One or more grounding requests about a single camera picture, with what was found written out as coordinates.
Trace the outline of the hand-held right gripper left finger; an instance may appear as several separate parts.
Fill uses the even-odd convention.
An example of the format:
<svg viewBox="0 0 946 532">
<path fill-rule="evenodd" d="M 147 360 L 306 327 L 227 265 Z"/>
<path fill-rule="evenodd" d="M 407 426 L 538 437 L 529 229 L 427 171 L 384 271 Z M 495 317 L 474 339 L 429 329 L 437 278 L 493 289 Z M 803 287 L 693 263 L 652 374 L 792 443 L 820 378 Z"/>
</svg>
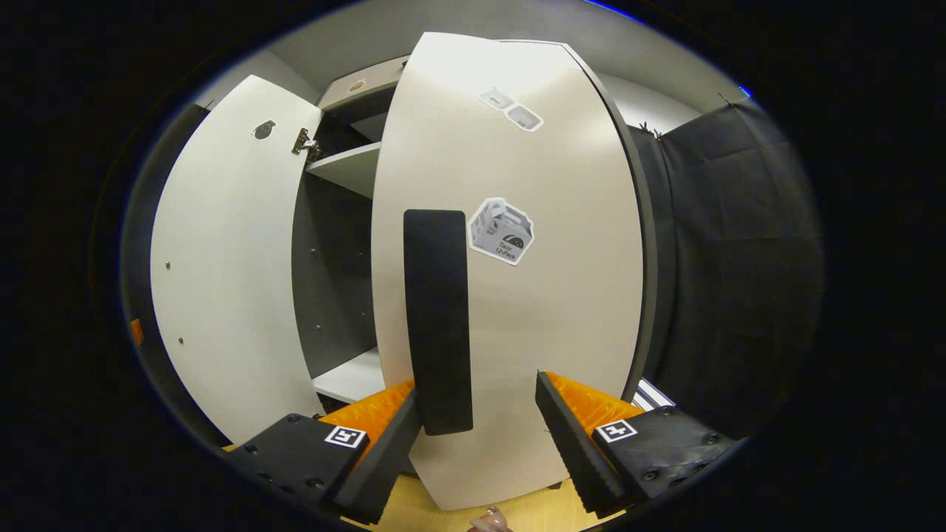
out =
<svg viewBox="0 0 946 532">
<path fill-rule="evenodd" d="M 376 525 L 422 424 L 414 381 L 334 413 L 291 413 L 225 451 L 242 476 L 308 511 Z"/>
</svg>

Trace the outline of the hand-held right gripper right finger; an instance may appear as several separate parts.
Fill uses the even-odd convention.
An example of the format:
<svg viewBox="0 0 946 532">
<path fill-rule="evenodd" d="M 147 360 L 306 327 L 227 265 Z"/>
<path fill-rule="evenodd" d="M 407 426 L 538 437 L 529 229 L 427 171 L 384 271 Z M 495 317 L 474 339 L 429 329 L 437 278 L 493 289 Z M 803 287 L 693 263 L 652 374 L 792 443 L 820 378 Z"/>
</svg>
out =
<svg viewBox="0 0 946 532">
<path fill-rule="evenodd" d="M 554 372 L 537 373 L 535 404 L 582 506 L 599 518 L 665 504 L 740 448 L 675 405 L 645 410 Z"/>
</svg>

